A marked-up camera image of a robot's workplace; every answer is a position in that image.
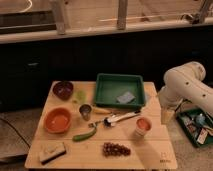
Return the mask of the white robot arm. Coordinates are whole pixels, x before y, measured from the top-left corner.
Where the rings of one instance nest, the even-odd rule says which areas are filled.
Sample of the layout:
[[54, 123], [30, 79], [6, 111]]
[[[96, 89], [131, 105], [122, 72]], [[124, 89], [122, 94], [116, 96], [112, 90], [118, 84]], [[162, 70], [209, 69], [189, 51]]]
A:
[[191, 101], [202, 110], [213, 111], [213, 88], [203, 83], [204, 66], [196, 61], [173, 67], [165, 72], [164, 83], [158, 93], [163, 108], [177, 106], [183, 99]]

